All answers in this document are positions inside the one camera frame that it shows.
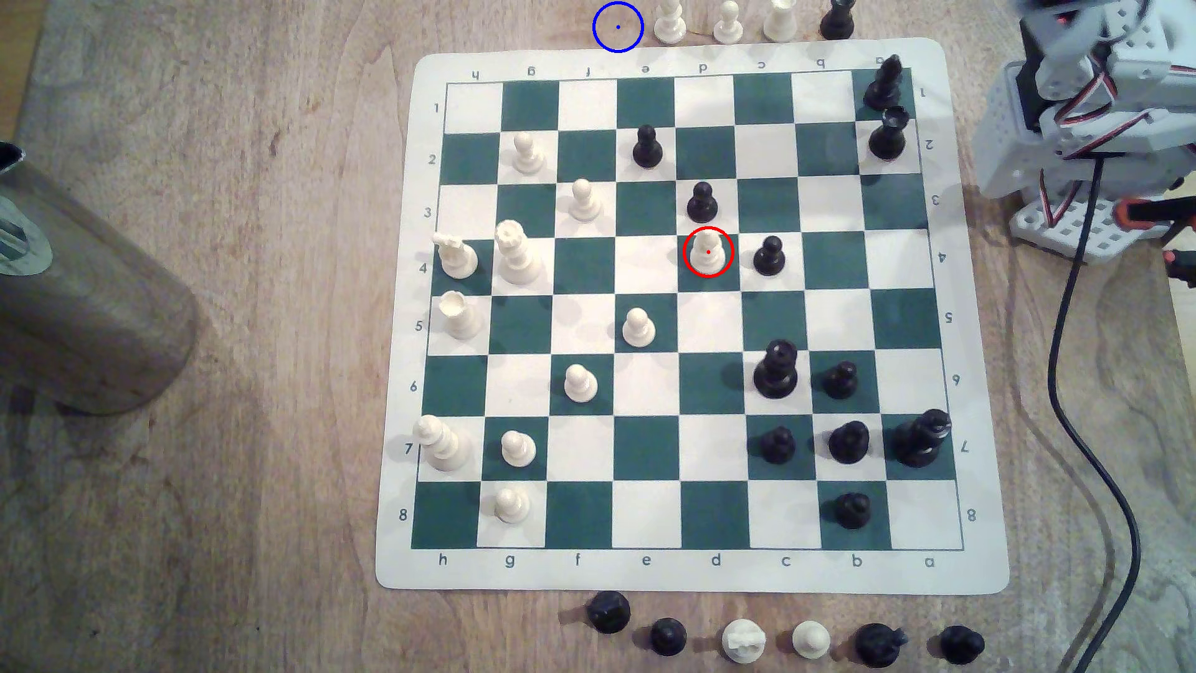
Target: red circle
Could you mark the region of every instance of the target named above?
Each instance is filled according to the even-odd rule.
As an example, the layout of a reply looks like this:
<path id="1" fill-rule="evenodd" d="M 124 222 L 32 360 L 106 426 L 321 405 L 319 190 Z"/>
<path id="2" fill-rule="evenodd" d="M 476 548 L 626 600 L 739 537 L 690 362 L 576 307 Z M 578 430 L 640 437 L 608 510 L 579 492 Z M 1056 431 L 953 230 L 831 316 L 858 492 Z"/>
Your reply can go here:
<path id="1" fill-rule="evenodd" d="M 719 273 L 700 273 L 696 268 L 694 268 L 694 264 L 689 263 L 689 255 L 685 252 L 685 250 L 689 249 L 689 239 L 692 238 L 695 233 L 697 233 L 698 231 L 702 231 L 703 228 L 713 228 L 713 230 L 718 231 L 719 233 L 722 234 L 724 238 L 727 239 L 727 245 L 731 245 L 731 253 L 727 255 L 727 265 L 722 267 L 722 270 L 720 270 Z M 689 268 L 690 270 L 692 270 L 694 275 L 701 275 L 702 277 L 718 277 L 718 276 L 722 275 L 724 273 L 726 273 L 727 269 L 731 268 L 731 264 L 734 263 L 734 261 L 736 261 L 736 243 L 734 243 L 734 240 L 731 239 L 730 235 L 727 235 L 726 231 L 722 231 L 718 226 L 710 226 L 710 225 L 698 226 L 694 231 L 690 231 L 689 235 L 685 237 L 685 241 L 682 244 L 681 252 L 679 252 L 678 256 L 681 256 L 683 259 L 685 259 L 685 267 Z"/>

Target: black cable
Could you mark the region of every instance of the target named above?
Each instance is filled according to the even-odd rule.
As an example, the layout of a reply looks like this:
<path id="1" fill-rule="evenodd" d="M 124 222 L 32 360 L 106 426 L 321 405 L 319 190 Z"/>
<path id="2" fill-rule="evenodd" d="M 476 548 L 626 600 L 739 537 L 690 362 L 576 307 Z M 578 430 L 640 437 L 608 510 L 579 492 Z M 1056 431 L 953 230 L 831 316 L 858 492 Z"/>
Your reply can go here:
<path id="1" fill-rule="evenodd" d="M 1121 492 L 1121 489 L 1117 488 L 1113 478 L 1109 476 L 1105 466 L 1100 465 L 1097 457 L 1092 454 L 1092 449 L 1088 448 L 1088 445 L 1080 438 L 1080 434 L 1072 427 L 1070 420 L 1067 418 L 1067 414 L 1058 402 L 1058 348 L 1063 342 L 1063 324 L 1067 322 L 1067 308 L 1072 304 L 1072 292 L 1075 290 L 1075 281 L 1080 276 L 1080 264 L 1084 263 L 1084 250 L 1088 245 L 1088 233 L 1092 231 L 1092 220 L 1097 212 L 1097 192 L 1100 190 L 1100 177 L 1104 170 L 1105 159 L 1097 157 L 1096 165 L 1092 169 L 1092 185 L 1088 188 L 1088 207 L 1084 213 L 1084 224 L 1080 226 L 1080 241 L 1075 247 L 1075 256 L 1072 257 L 1072 271 L 1068 274 L 1067 285 L 1063 287 L 1063 298 L 1058 304 L 1058 317 L 1055 318 L 1055 332 L 1051 335 L 1050 357 L 1046 362 L 1046 394 L 1050 397 L 1050 406 L 1055 411 L 1055 417 L 1058 418 L 1058 424 L 1063 427 L 1063 432 L 1075 443 L 1075 448 L 1080 449 L 1084 458 L 1088 459 L 1092 469 L 1097 471 L 1097 475 L 1104 481 L 1105 487 L 1109 488 L 1109 492 L 1112 494 L 1113 500 L 1117 501 L 1122 514 L 1125 515 L 1125 526 L 1129 528 L 1129 573 L 1125 574 L 1125 583 L 1122 586 L 1121 593 L 1117 594 L 1117 600 L 1109 608 L 1109 614 L 1105 616 L 1097 632 L 1092 635 L 1088 647 L 1084 649 L 1084 654 L 1075 665 L 1074 673 L 1084 673 L 1088 669 L 1088 663 L 1097 655 L 1097 650 L 1104 643 L 1105 636 L 1112 630 L 1113 623 L 1117 622 L 1122 608 L 1129 601 L 1129 595 L 1134 592 L 1134 585 L 1137 583 L 1139 568 L 1142 565 L 1142 549 L 1139 540 L 1137 521 L 1134 519 L 1134 512 L 1130 509 L 1129 502 Z"/>

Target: wooden table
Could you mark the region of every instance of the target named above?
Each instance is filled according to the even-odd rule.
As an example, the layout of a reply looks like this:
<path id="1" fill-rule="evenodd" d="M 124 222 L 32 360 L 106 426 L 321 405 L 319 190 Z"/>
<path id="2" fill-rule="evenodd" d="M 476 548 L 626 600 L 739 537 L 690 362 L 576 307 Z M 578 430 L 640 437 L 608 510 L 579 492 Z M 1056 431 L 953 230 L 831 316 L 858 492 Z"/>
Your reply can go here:
<path id="1" fill-rule="evenodd" d="M 867 622 L 914 642 L 891 671 L 946 671 L 963 623 L 987 672 L 1056 671 L 1127 564 L 1112 500 L 1046 403 L 1067 262 L 1014 244 L 1012 202 L 965 188 L 1013 580 L 980 598 L 631 594 L 634 626 L 683 620 L 672 660 L 579 620 L 578 593 L 393 592 L 374 581 L 385 373 L 409 82 L 433 51 L 592 48 L 600 2 L 56 0 L 18 133 L 72 192 L 202 304 L 193 362 L 117 418 L 0 390 L 0 671 L 731 669 L 746 616 Z M 652 7 L 637 0 L 641 11 Z M 709 32 L 710 7 L 688 10 Z M 748 0 L 745 41 L 767 4 Z M 823 2 L 797 8 L 814 39 Z M 859 37 L 946 49 L 960 139 L 1018 56 L 1001 4 L 868 0 Z M 685 43 L 709 37 L 690 35 Z M 965 182 L 972 160 L 963 143 Z M 1196 453 L 1158 252 L 1085 269 L 1061 390 L 1142 524 L 1140 587 L 1096 671 L 1196 666 Z M 769 646 L 759 671 L 852 671 Z"/>

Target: wood grain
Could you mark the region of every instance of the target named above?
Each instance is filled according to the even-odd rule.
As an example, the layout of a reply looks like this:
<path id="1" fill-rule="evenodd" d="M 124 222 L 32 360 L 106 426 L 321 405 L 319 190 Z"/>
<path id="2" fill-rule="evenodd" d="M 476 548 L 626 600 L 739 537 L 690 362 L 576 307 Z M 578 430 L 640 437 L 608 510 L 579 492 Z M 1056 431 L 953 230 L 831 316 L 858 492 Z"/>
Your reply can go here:
<path id="1" fill-rule="evenodd" d="M 843 643 L 874 620 L 913 636 L 891 671 L 950 669 L 925 644 L 954 623 L 988 638 L 978 671 L 1066 669 L 1119 587 L 1125 536 L 1046 402 L 1067 263 L 1013 244 L 1013 203 L 971 186 L 1013 567 L 1005 592 L 635 593 L 634 628 L 600 636 L 579 622 L 579 593 L 377 585 L 414 63 L 433 51 L 591 48 L 600 4 L 51 4 L 18 139 L 191 286 L 203 324 L 181 379 L 138 412 L 78 417 L 5 391 L 0 669 L 730 671 L 716 636 L 740 616 L 777 643 L 819 619 L 837 644 L 818 662 L 770 647 L 757 671 L 860 669 Z M 822 5 L 799 2 L 799 39 L 816 37 Z M 687 6 L 690 30 L 708 33 L 713 4 Z M 745 41 L 759 39 L 765 6 L 743 4 Z M 856 24 L 859 37 L 942 44 L 962 139 L 991 73 L 1018 54 L 1000 4 L 874 0 Z M 1086 269 L 1068 324 L 1063 402 L 1124 487 L 1146 545 L 1140 588 L 1093 671 L 1196 669 L 1192 409 L 1158 252 Z M 671 660 L 637 647 L 663 616 L 691 634 Z"/>

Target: chess mat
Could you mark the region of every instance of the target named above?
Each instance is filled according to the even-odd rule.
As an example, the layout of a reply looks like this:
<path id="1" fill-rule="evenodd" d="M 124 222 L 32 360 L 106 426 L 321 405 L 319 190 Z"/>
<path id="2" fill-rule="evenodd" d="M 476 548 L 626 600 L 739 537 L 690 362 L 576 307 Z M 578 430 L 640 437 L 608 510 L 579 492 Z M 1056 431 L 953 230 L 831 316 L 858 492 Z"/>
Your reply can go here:
<path id="1" fill-rule="evenodd" d="M 862 103 L 880 60 L 905 65 L 913 121 L 893 161 L 867 151 L 879 112 Z M 631 160 L 651 123 L 660 165 Z M 513 136 L 544 153 L 517 171 Z M 602 214 L 568 213 L 590 179 Z M 685 213 L 713 185 L 730 264 L 716 277 L 679 255 L 701 225 Z M 527 286 L 495 271 L 493 235 L 519 221 L 543 259 Z M 463 237 L 477 270 L 446 275 L 433 231 Z M 787 263 L 758 274 L 768 234 Z M 482 330 L 444 331 L 439 296 L 457 289 Z M 655 323 L 623 342 L 633 306 Z M 441 54 L 413 85 L 393 339 L 379 491 L 377 574 L 392 588 L 978 594 L 1008 562 L 946 63 L 927 39 L 740 44 L 604 51 Z M 797 391 L 751 384 L 765 345 L 800 351 Z M 847 400 L 820 373 L 849 360 Z M 597 397 L 570 402 L 582 365 Z M 892 430 L 947 410 L 940 458 L 915 470 Z M 432 469 L 413 426 L 440 417 L 470 451 Z M 871 433 L 855 465 L 832 460 L 831 430 Z M 762 434 L 785 426 L 797 455 L 771 465 Z M 531 436 L 531 465 L 501 455 Z M 531 513 L 494 516 L 518 485 Z M 866 494 L 872 520 L 838 526 L 829 503 Z"/>

